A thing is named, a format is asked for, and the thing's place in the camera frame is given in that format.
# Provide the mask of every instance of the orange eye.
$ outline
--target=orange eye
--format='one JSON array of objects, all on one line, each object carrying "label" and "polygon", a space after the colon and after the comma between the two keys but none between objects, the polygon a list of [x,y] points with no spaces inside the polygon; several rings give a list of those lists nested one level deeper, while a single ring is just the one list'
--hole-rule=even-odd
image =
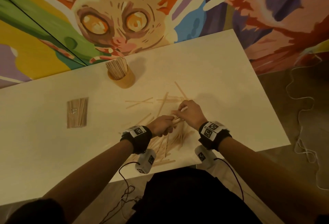
[{"label": "orange eye", "polygon": [[126,26],[129,30],[138,32],[147,24],[147,17],[144,13],[137,11],[126,18]]},{"label": "orange eye", "polygon": [[104,34],[109,29],[105,21],[92,14],[84,16],[81,23],[88,31],[94,34]]}]

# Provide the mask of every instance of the gray floor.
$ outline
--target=gray floor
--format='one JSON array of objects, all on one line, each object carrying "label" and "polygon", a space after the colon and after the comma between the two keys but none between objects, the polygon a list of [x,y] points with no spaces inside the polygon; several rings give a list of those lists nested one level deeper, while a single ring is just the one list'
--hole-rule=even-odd
[{"label": "gray floor", "polygon": [[[328,67],[328,64],[321,64],[316,67],[294,70],[295,82],[289,87],[289,93],[293,97],[311,96],[315,99],[314,109],[301,114],[301,123],[304,126],[302,139],[307,148],[318,153],[320,163],[318,185],[325,188],[329,188],[329,175],[325,173],[329,168],[329,156],[327,155],[329,154],[329,105],[326,103],[329,101],[329,77],[326,74]],[[312,100],[309,98],[293,100],[288,97],[285,86],[290,82],[289,71],[265,74],[259,76],[259,79],[292,143],[290,146],[261,151],[261,154],[294,172],[316,188],[317,164],[309,163],[305,155],[296,154],[293,149],[299,133],[297,113],[301,109],[308,109],[312,105]],[[218,161],[216,166],[209,169],[208,172],[218,177],[229,190],[241,196],[240,188],[226,164]],[[129,179],[128,183],[136,187],[135,192],[129,197],[142,196],[146,182],[151,177],[152,175],[146,175]],[[244,190],[246,204],[261,221],[263,223],[282,223],[239,176],[238,179]],[[106,213],[118,203],[125,189],[124,181],[108,184],[74,223],[99,223]],[[318,190],[329,197],[329,191]],[[8,215],[22,204],[0,206],[0,223],[4,223]],[[122,212],[118,212],[107,223],[125,223],[125,219],[128,219],[133,213],[131,209],[133,204],[127,203]]]}]

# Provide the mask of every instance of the white table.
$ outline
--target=white table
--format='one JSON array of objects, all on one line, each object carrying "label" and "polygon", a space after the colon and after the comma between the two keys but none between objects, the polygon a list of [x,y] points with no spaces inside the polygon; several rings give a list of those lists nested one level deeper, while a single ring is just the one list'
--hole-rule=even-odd
[{"label": "white table", "polygon": [[[157,114],[156,99],[166,92],[181,95],[174,81],[209,120],[222,122],[254,151],[290,144],[233,30],[130,55],[127,61],[137,77],[129,89],[109,80],[100,63],[0,90],[0,205],[41,197],[117,143],[119,132],[149,112]],[[66,102],[81,97],[89,97],[87,126],[67,129]],[[153,104],[126,109],[125,100],[150,97]],[[162,114],[177,106],[165,104]],[[151,173],[200,163],[197,139],[197,133],[191,135],[180,151],[171,152],[175,162]],[[126,178],[141,175],[134,165],[121,172]],[[112,181],[121,179],[116,174]]]}]

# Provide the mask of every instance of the cylindrical container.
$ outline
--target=cylindrical container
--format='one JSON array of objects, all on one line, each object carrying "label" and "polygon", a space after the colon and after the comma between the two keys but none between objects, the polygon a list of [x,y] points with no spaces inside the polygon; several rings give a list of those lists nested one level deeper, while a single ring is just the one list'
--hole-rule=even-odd
[{"label": "cylindrical container", "polygon": [[115,80],[113,76],[111,76],[109,71],[107,71],[107,75],[117,86],[122,89],[127,89],[135,83],[135,75],[133,74],[129,66],[127,74],[120,80]]}]

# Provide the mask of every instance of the hand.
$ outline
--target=hand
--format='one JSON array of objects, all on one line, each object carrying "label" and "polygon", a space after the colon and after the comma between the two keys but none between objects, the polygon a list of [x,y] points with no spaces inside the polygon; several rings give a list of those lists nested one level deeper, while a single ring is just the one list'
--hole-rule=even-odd
[{"label": "hand", "polygon": [[207,122],[207,118],[204,116],[200,105],[193,100],[184,100],[178,107],[178,110],[172,110],[171,114],[174,114],[181,119],[184,119],[188,125],[195,130],[199,131],[201,125]]},{"label": "hand", "polygon": [[153,137],[162,137],[162,135],[166,136],[168,133],[172,133],[174,130],[174,125],[172,123],[173,119],[173,116],[163,115],[154,119],[152,122],[146,125],[146,127],[150,129]]}]

